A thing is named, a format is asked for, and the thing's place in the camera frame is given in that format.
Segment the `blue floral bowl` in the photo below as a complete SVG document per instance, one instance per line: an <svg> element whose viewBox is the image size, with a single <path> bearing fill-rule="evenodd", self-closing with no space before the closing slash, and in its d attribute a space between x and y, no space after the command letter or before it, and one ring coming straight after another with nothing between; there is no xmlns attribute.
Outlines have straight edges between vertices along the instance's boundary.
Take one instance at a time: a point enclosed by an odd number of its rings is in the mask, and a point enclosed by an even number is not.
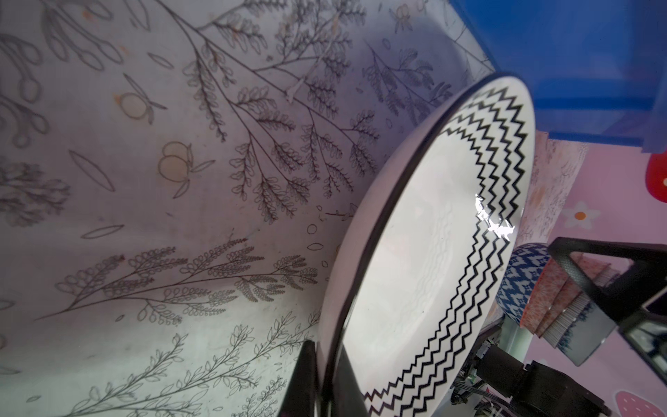
<svg viewBox="0 0 667 417"><path fill-rule="evenodd" d="M616 326L595 302L586 294L580 294L545 330L542 338L579 367Z"/></svg>

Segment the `zigzag rim white plate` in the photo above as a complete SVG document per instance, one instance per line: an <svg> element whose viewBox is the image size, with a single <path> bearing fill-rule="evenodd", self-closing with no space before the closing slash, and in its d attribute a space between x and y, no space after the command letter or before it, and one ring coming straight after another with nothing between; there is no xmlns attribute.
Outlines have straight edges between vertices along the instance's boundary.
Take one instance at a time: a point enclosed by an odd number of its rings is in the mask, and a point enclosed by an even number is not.
<svg viewBox="0 0 667 417"><path fill-rule="evenodd" d="M429 416L467 360L519 235L531 94L495 73L408 134L354 212L322 305L319 412L345 348L369 416Z"/></svg>

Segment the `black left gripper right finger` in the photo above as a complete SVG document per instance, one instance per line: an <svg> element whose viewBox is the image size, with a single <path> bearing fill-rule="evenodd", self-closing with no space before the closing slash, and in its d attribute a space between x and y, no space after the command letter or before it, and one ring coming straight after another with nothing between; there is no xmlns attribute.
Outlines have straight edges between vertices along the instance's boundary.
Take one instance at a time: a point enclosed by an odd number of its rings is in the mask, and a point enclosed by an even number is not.
<svg viewBox="0 0 667 417"><path fill-rule="evenodd" d="M328 406L328 415L333 417L369 416L364 395L344 347L340 349L333 375L333 395Z"/></svg>

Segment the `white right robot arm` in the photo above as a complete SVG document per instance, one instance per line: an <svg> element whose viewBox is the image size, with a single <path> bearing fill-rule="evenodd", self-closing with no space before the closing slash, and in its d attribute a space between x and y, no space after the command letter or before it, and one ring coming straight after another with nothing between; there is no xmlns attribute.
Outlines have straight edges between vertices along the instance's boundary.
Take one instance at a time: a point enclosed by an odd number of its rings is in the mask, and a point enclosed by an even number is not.
<svg viewBox="0 0 667 417"><path fill-rule="evenodd" d="M660 380L666 377L666 248L560 237L517 248L497 295L505 315L573 364L618 332ZM458 377L452 403L472 394L504 416L610 416L604 401L571 376L524 364L481 336Z"/></svg>

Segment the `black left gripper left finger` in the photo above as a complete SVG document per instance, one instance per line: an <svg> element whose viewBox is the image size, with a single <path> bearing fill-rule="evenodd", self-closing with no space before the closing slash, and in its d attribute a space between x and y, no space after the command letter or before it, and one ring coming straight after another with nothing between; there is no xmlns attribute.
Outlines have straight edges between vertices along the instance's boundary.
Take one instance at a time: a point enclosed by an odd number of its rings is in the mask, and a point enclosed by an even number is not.
<svg viewBox="0 0 667 417"><path fill-rule="evenodd" d="M314 417L318 398L316 344L306 340L281 403L279 417Z"/></svg>

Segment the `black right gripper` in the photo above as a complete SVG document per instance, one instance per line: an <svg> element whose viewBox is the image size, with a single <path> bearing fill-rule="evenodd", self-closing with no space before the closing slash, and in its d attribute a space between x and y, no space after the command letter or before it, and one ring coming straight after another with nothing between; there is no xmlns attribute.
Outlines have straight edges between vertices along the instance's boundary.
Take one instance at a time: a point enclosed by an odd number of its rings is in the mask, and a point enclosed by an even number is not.
<svg viewBox="0 0 667 417"><path fill-rule="evenodd" d="M666 246L559 237L548 252L666 384Z"/></svg>

